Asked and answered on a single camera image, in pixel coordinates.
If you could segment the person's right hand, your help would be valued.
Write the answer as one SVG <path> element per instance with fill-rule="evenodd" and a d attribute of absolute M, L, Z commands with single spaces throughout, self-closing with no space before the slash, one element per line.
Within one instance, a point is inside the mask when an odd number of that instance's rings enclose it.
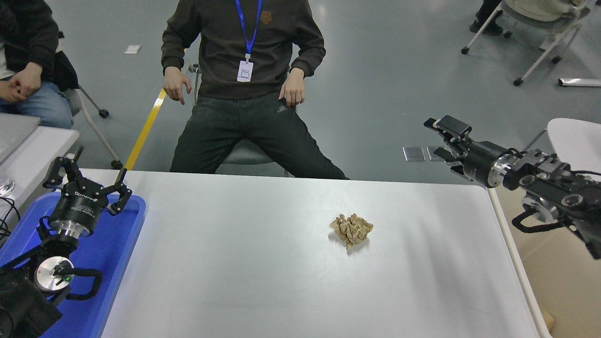
<path fill-rule="evenodd" d="M 21 86 L 5 80 L 0 81 L 0 98 L 9 104 L 17 104 L 27 99 L 21 94 Z"/>
<path fill-rule="evenodd" d="M 185 95 L 191 94 L 193 89 L 189 78 L 175 66 L 164 68 L 162 88 L 171 100 L 180 102 L 181 105 L 185 104 Z"/>

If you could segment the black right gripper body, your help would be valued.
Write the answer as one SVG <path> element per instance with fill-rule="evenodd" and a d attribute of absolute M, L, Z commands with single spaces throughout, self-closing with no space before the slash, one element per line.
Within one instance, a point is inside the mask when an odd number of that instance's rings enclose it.
<path fill-rule="evenodd" d="M 497 187 L 498 175 L 493 173 L 494 164 L 507 154 L 507 150 L 490 141 L 470 143 L 463 161 L 464 175 L 486 187 Z"/>

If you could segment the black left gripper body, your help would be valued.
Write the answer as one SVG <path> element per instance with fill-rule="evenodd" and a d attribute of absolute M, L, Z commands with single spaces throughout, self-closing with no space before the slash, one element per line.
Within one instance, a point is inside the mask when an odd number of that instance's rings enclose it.
<path fill-rule="evenodd" d="M 88 182 L 83 186 L 85 188 L 81 190 L 77 183 L 71 182 L 62 187 L 62 194 L 48 220 L 52 229 L 58 230 L 59 225 L 67 221 L 81 225 L 86 231 L 96 229 L 108 198 L 96 194 L 103 188 L 100 184 Z"/>

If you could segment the person's left hand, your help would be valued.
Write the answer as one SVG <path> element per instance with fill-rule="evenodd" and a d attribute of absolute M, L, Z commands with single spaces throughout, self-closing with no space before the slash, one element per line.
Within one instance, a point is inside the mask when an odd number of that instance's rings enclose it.
<path fill-rule="evenodd" d="M 43 68 L 34 62 L 29 62 L 26 67 L 11 77 L 9 83 L 20 90 L 20 94 L 26 98 L 32 96 L 41 87 L 41 75 Z"/>
<path fill-rule="evenodd" d="M 292 68 L 281 87 L 277 100 L 285 100 L 285 104 L 288 107 L 302 104 L 306 98 L 305 84 L 303 83 L 304 77 L 305 73 L 302 69 L 298 67 Z"/>

